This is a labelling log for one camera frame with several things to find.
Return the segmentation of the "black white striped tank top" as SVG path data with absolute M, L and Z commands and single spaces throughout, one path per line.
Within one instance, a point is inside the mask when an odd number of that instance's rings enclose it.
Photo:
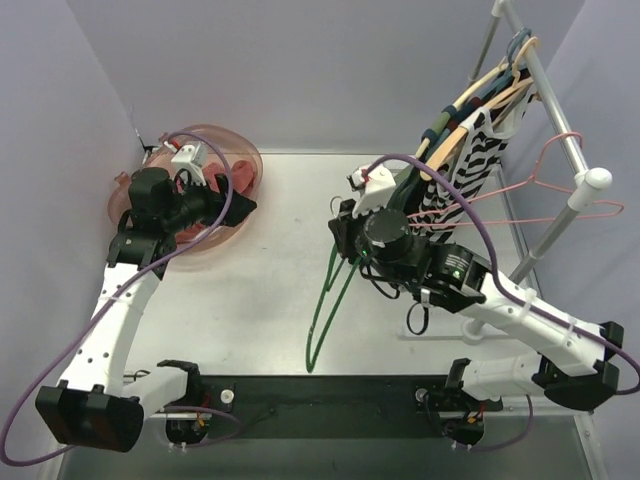
M 461 126 L 464 138 L 452 148 L 449 160 L 439 173 L 470 200 L 483 187 L 493 167 L 499 163 L 511 138 L 518 132 L 529 103 L 520 101 L 507 112 L 486 107 L 476 109 Z M 423 199 L 411 219 L 413 231 L 436 241 L 446 240 L 463 216 L 463 209 L 437 182 L 426 183 Z

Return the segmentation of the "green plastic hanger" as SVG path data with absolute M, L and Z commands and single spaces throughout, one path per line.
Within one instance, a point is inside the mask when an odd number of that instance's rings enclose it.
M 359 261 L 353 265 L 349 264 L 344 282 L 336 288 L 336 281 L 341 278 L 346 264 L 346 260 L 339 256 L 336 249 L 333 249 L 329 255 L 325 277 L 306 335 L 304 360 L 305 370 L 309 374 L 316 369 L 326 338 L 359 267 Z

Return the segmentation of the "rust red tank top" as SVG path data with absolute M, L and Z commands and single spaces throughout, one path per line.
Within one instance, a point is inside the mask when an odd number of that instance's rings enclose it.
M 233 162 L 231 167 L 235 190 L 239 194 L 255 200 L 257 198 L 257 190 L 261 177 L 255 171 L 254 164 L 250 160 L 241 159 Z M 223 179 L 226 179 L 223 165 L 218 161 L 211 161 L 202 168 L 202 173 L 207 179 L 207 182 L 209 183 L 211 189 L 214 192 L 218 192 L 220 188 L 217 184 L 217 177 L 221 176 Z M 179 233 L 176 236 L 176 241 L 178 244 L 190 242 L 206 228 L 207 225 L 197 223 L 192 227 L 189 227 L 185 231 Z M 225 236 L 233 235 L 234 233 L 235 231 L 231 227 L 221 228 L 218 231 L 217 235 L 210 235 L 207 240 L 200 245 L 200 247 L 212 247 L 216 243 L 224 242 L 226 240 Z

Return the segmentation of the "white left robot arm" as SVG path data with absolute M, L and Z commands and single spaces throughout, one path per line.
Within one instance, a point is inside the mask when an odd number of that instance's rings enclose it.
M 35 407 L 63 445 L 128 452 L 147 418 L 176 406 L 190 411 L 205 393 L 197 364 L 162 360 L 149 374 L 125 384 L 124 371 L 144 310 L 163 280 L 169 259 L 182 253 L 177 235 L 195 224 L 236 227 L 256 209 L 230 188 L 196 183 L 181 170 L 143 168 L 128 187 L 104 270 L 94 325 L 74 346 L 74 356 L 54 386 L 40 387 Z

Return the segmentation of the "pink wire hanger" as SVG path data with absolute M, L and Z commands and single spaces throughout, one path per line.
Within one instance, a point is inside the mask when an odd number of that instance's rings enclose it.
M 583 146 L 583 135 L 579 132 L 570 131 L 568 133 L 558 134 L 544 144 L 536 160 L 534 169 L 527 179 L 498 190 L 476 195 L 473 198 L 469 198 L 467 202 L 473 207 L 476 207 L 480 202 L 490 198 L 502 196 L 504 199 L 507 199 L 507 196 L 513 194 L 516 190 L 524 189 L 526 193 L 533 195 L 532 200 L 534 204 L 544 203 L 549 199 L 559 200 L 560 195 L 563 194 L 564 200 L 568 202 L 568 206 L 577 212 L 577 219 L 608 218 L 621 214 L 625 209 L 623 203 L 600 199 L 602 192 L 607 189 L 607 186 L 601 189 L 591 187 L 591 194 L 582 193 L 583 188 L 588 187 L 587 178 L 594 177 L 596 183 L 604 180 L 611 181 L 612 176 L 606 169 L 593 168 L 588 172 L 576 174 L 574 176 L 576 187 L 573 190 L 542 182 L 538 178 L 538 173 L 542 167 L 547 149 L 553 142 L 566 139 L 576 139 L 578 146 Z M 457 201 L 453 201 L 450 205 L 443 208 L 427 210 L 425 213 L 410 214 L 408 218 L 411 227 L 427 229 L 435 233 L 449 231 L 457 226 L 470 226 L 472 224 L 469 214 Z

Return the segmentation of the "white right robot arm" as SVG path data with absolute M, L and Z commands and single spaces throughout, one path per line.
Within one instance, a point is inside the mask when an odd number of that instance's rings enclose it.
M 450 405 L 529 395 L 592 411 L 617 393 L 619 370 L 611 359 L 623 340 L 620 325 L 571 317 L 493 272 L 488 260 L 468 248 L 412 234 L 400 211 L 355 217 L 354 207 L 354 201 L 343 201 L 328 223 L 341 258 L 373 268 L 374 281 L 410 293 L 424 311 L 481 321 L 532 350 L 498 360 L 454 360 L 443 384 Z

